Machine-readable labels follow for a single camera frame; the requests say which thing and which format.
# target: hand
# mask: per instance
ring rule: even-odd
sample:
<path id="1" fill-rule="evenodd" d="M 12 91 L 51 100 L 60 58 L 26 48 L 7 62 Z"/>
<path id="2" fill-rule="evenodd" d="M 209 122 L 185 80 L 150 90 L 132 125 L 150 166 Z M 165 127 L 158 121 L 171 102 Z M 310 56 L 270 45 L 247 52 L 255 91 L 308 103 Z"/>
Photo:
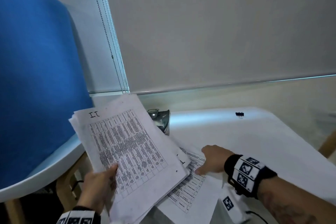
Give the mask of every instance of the hand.
<path id="1" fill-rule="evenodd" d="M 217 145 L 207 145 L 202 148 L 205 155 L 203 166 L 195 170 L 197 175 L 205 175 L 207 172 L 223 172 L 225 161 L 234 153 Z"/>
<path id="2" fill-rule="evenodd" d="M 101 214 L 109 194 L 110 185 L 115 180 L 118 164 L 101 173 L 89 172 L 85 175 L 83 191 L 77 205 Z"/>

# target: tattoo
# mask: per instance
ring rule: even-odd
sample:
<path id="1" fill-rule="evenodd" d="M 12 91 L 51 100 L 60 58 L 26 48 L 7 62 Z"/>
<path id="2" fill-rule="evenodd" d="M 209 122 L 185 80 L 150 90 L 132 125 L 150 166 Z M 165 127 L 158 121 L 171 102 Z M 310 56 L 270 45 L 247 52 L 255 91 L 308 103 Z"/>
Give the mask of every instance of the tattoo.
<path id="1" fill-rule="evenodd" d="M 282 204 L 271 192 L 258 194 L 258 199 L 279 224 L 318 224 L 315 216 L 305 213 L 299 207 Z"/>

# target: dark floor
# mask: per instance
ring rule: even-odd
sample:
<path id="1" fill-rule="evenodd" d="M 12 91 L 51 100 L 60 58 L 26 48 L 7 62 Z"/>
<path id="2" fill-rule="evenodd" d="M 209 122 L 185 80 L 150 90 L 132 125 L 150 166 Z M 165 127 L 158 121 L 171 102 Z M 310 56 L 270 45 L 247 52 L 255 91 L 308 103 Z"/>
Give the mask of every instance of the dark floor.
<path id="1" fill-rule="evenodd" d="M 45 224 L 56 223 L 60 215 L 63 213 L 63 207 L 59 201 L 54 188 L 41 190 L 33 194 L 29 194 L 20 198 L 23 212 L 27 223 L 29 224 Z M 4 203 L 0 204 L 0 223 L 9 223 L 8 215 Z"/>

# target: blue chair backrest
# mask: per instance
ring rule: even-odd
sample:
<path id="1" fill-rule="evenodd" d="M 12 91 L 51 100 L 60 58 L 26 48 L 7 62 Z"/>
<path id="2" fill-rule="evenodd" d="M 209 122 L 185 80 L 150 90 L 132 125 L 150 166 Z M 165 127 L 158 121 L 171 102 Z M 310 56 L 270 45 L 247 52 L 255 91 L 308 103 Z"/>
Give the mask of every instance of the blue chair backrest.
<path id="1" fill-rule="evenodd" d="M 27 175 L 92 107 L 71 21 L 58 0 L 0 0 L 0 189 Z"/>

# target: gray roller blind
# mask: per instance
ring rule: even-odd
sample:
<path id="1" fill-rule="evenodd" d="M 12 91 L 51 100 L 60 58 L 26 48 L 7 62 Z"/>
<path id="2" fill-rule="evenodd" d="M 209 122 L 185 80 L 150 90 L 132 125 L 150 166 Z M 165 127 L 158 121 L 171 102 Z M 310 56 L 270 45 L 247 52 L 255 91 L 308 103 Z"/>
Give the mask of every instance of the gray roller blind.
<path id="1" fill-rule="evenodd" d="M 336 0 L 110 0 L 132 92 L 336 74 Z"/>
<path id="2" fill-rule="evenodd" d="M 107 0 L 59 0 L 69 10 L 88 91 L 128 91 Z"/>

